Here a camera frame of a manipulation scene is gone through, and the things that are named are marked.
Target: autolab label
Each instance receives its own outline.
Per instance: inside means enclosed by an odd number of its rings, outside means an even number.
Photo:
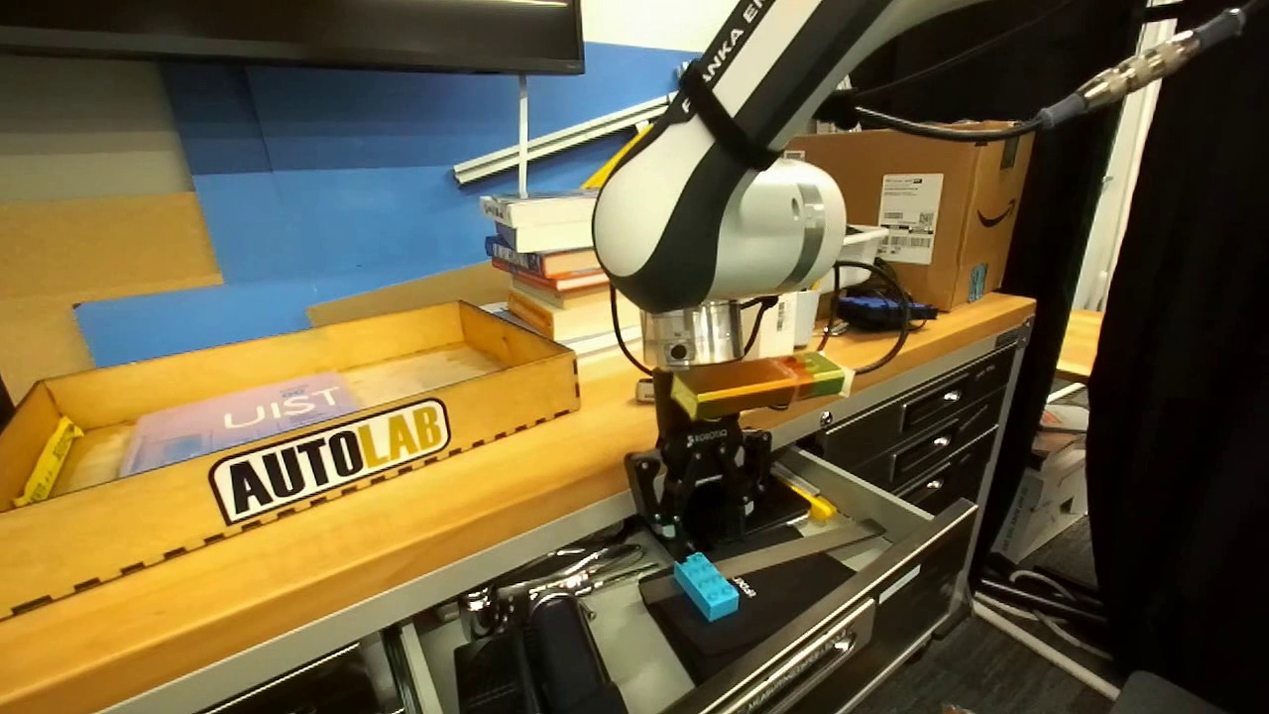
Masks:
[[[209,467],[209,490],[224,502],[228,522],[244,522],[434,457],[449,448],[449,436],[449,412],[430,395],[296,441],[234,451]]]

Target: box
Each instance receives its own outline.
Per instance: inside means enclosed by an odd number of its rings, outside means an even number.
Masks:
[[[879,262],[897,270],[912,296],[951,308],[998,289],[1025,206],[1031,136],[939,143],[902,131],[848,131],[801,136],[794,151],[838,177],[848,222],[894,229]]]
[[[356,408],[117,476],[146,412],[311,371],[339,371]],[[430,476],[438,459],[577,408],[581,378],[565,346],[456,301],[39,382],[0,433],[0,620],[339,509],[363,486]],[[51,501],[12,509],[64,424],[85,436],[66,436]]]

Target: book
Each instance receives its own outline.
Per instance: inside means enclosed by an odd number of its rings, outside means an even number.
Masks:
[[[604,273],[604,270],[594,270],[594,273],[557,273],[557,276],[549,276],[549,273],[524,270],[524,266],[515,266],[515,262],[507,262],[507,258],[487,258],[487,266],[511,273],[511,280],[527,280],[527,287],[541,287],[541,289],[549,289],[549,292],[570,292],[570,289],[608,287],[608,273]]]
[[[480,209],[497,222],[499,239],[515,254],[587,250],[594,190],[527,193],[527,198],[487,193],[480,198]]]
[[[610,292],[610,287],[608,280],[601,280],[601,287],[577,287],[577,289],[549,289],[542,280],[519,280],[519,276],[511,276],[507,280],[511,287],[511,292],[524,292],[524,296],[530,296],[530,301],[542,301],[542,307],[553,307],[553,308],[608,308],[608,292]]]
[[[608,307],[608,289],[601,289],[604,301],[585,301],[585,307],[553,307],[553,301],[536,301],[530,292],[507,289],[507,308],[530,324],[536,334],[553,338],[553,341],[570,341],[585,334],[610,334],[610,307]],[[634,301],[620,296],[620,321],[639,324],[639,308]]]
[[[570,273],[601,273],[601,254],[593,247],[585,250],[557,250],[557,254],[519,254],[507,239],[487,235],[484,254],[511,262],[519,270],[542,273],[542,276],[570,276]]]
[[[166,467],[234,443],[266,441],[352,412],[356,395],[341,371],[312,371],[263,389],[244,389],[195,406],[175,406],[134,422],[121,476]]]

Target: wooden table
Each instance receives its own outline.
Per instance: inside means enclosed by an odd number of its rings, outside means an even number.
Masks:
[[[983,296],[912,334],[856,389],[1026,321],[1026,296]],[[869,366],[889,341],[838,338],[828,355]],[[386,591],[594,502],[627,502],[624,457],[653,443],[634,382],[632,366],[594,361],[577,416],[0,624],[0,711],[105,711],[349,609],[394,620],[374,604]]]

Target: blue wall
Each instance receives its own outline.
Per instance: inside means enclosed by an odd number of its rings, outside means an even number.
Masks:
[[[585,74],[536,74],[530,136],[673,90],[681,50],[587,43]],[[81,307],[96,366],[306,329],[312,301],[484,262],[480,193],[454,162],[515,143],[515,74],[164,69],[228,287]],[[530,162],[581,186],[624,136]]]

